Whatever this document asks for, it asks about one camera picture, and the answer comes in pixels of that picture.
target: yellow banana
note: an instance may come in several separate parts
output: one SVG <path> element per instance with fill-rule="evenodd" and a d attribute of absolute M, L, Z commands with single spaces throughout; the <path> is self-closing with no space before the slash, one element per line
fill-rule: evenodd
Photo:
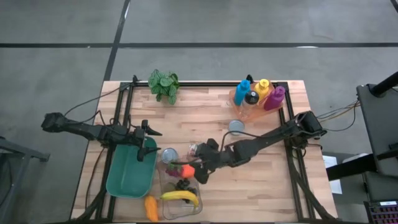
<path fill-rule="evenodd" d="M 197 207 L 199 205 L 199 200 L 197 196 L 187 190 L 174 190 L 172 192 L 166 192 L 160 196 L 162 200 L 178 200 L 178 199 L 188 199 L 193 202 L 193 205 Z"/>

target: concrete floor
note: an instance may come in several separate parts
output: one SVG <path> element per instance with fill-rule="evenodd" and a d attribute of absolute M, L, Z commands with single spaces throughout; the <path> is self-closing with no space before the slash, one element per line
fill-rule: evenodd
<path fill-rule="evenodd" d="M 2 0 L 0 43 L 112 43 L 124 0 Z M 121 42 L 398 42 L 389 0 L 132 0 Z M 0 136 L 51 153 L 32 161 L 12 223 L 68 219 L 87 141 L 41 130 L 44 114 L 98 96 L 111 49 L 0 48 Z M 315 114 L 356 99 L 355 87 L 398 70 L 398 48 L 119 49 L 111 80 L 155 68 L 181 80 L 305 80 Z M 96 101 L 72 113 L 89 118 Z M 358 110 L 353 127 L 322 138 L 326 152 L 370 152 Z M 352 114 L 326 128 L 350 124 Z M 336 201 L 339 216 L 359 204 Z"/>

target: wooden table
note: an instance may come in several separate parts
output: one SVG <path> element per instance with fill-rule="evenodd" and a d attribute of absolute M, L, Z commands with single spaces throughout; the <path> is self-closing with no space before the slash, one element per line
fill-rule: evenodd
<path fill-rule="evenodd" d="M 304 82 L 301 80 L 287 82 L 294 113 L 310 110 Z M 101 94 L 116 89 L 119 84 L 120 82 L 104 82 Z M 208 138 L 215 138 L 220 144 L 224 133 L 228 131 L 229 122 L 236 119 L 228 101 L 230 89 L 231 87 L 181 87 L 177 93 L 176 104 L 171 106 L 167 103 L 156 102 L 155 95 L 151 95 L 149 88 L 134 88 L 131 106 L 132 123 L 139 125 L 142 119 L 148 119 L 150 126 L 163 134 L 163 136 L 154 136 L 158 146 L 162 149 L 172 147 L 180 155 L 187 153 L 188 146 L 192 142 L 204 142 Z M 109 121 L 114 116 L 117 97 L 118 92 L 115 91 L 100 98 L 98 109 L 103 112 L 105 121 Z M 286 108 L 284 111 L 285 117 L 288 118 Z M 95 119 L 95 123 L 101 124 L 99 117 Z M 257 119 L 254 123 L 246 123 L 245 131 L 262 135 L 279 126 L 279 116 L 273 113 Z M 229 135 L 226 143 L 242 138 L 246 137 Z M 88 145 L 71 218 L 78 217 L 84 211 L 88 181 L 101 150 L 98 142 L 92 141 Z M 105 154 L 103 153 L 93 178 L 90 201 L 100 189 Z M 327 211 L 337 217 L 320 148 L 307 147 L 304 161 L 312 192 Z M 207 184 L 200 185 L 200 192 L 203 201 L 202 212 L 198 215 L 178 218 L 174 222 L 297 221 L 282 141 L 261 150 L 251 162 L 245 165 L 217 169 L 210 175 Z M 157 198 L 160 196 L 157 172 L 155 172 L 150 193 Z M 305 198 L 301 190 L 300 198 L 305 217 L 308 217 Z M 105 200 L 104 214 L 108 211 L 108 202 L 109 195 Z M 143 199 L 117 198 L 113 221 L 148 221 Z"/>

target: blue bottle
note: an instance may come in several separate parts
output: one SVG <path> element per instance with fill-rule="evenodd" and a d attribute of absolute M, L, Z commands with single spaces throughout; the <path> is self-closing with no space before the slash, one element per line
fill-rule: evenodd
<path fill-rule="evenodd" d="M 244 95 L 250 90 L 249 80 L 242 80 L 241 83 L 236 87 L 234 102 L 236 106 L 240 106 Z"/>

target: potted plant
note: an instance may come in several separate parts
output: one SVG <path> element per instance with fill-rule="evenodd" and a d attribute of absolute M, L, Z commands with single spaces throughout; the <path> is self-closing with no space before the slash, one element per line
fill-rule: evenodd
<path fill-rule="evenodd" d="M 177 90 L 180 87 L 178 76 L 175 73 L 169 72 L 166 75 L 163 72 L 155 69 L 148 79 L 150 92 L 156 94 L 156 101 L 160 102 L 163 96 L 167 96 L 167 101 L 174 105 L 177 100 Z"/>

